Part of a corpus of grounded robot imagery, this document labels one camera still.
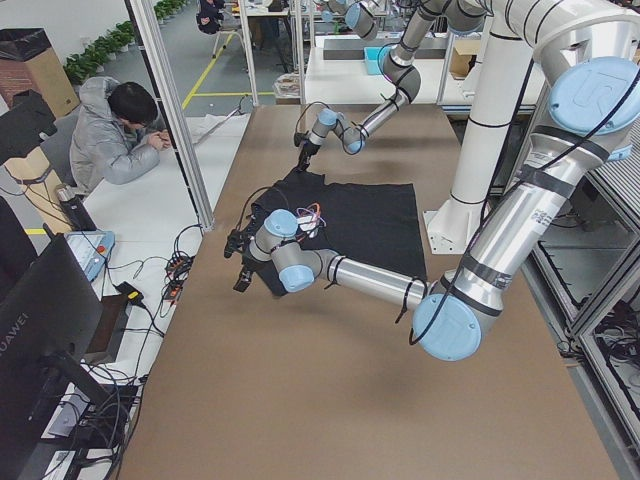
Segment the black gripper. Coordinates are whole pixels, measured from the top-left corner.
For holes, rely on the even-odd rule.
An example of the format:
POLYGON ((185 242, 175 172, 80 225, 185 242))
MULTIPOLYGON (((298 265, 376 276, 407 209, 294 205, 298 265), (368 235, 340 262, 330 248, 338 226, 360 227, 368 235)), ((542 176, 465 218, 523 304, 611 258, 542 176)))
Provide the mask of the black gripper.
POLYGON ((265 262, 254 257, 248 243, 242 247, 241 257, 241 270, 233 289, 238 292, 245 292, 251 285, 253 274, 263 269, 265 262))
POLYGON ((319 146, 310 140, 304 140, 300 146, 298 170, 306 172, 310 167, 310 158, 317 154, 319 146))

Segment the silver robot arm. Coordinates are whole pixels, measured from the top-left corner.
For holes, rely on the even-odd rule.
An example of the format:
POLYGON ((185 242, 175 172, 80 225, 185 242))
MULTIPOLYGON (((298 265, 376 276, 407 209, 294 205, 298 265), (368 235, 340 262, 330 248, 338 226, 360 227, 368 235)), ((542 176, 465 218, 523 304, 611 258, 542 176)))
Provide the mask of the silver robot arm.
POLYGON ((414 63, 427 45, 430 58, 443 67, 443 38, 431 38, 433 25, 444 19, 456 35, 479 31, 487 11, 475 1, 407 1, 410 18, 402 32, 390 37, 379 29, 377 1, 322 1, 320 5, 343 20, 351 34, 318 37, 311 46, 302 88, 304 110, 294 127, 298 171, 306 170, 329 134, 348 155, 361 152, 367 140, 392 115, 425 99, 419 66, 414 63))
POLYGON ((584 175, 610 160, 639 114, 639 69, 602 57, 565 70, 553 83, 546 115, 530 136, 526 160, 499 203, 483 212, 450 267, 434 281, 365 263, 344 251, 308 247, 319 216, 275 209, 231 235, 240 253, 235 289, 261 270, 282 290, 318 280, 397 304, 412 316, 409 341, 444 361, 473 355, 504 309, 503 297, 535 244, 584 175))

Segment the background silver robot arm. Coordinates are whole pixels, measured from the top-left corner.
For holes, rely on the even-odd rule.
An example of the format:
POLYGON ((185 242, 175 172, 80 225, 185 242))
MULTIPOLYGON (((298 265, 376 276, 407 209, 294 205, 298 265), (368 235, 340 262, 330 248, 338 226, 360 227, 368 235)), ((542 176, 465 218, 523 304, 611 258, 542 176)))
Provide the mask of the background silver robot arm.
POLYGON ((315 1, 320 9, 321 18, 330 22, 341 17, 346 25, 361 39, 372 40, 378 32, 375 10, 379 6, 377 1, 346 1, 328 0, 315 1))

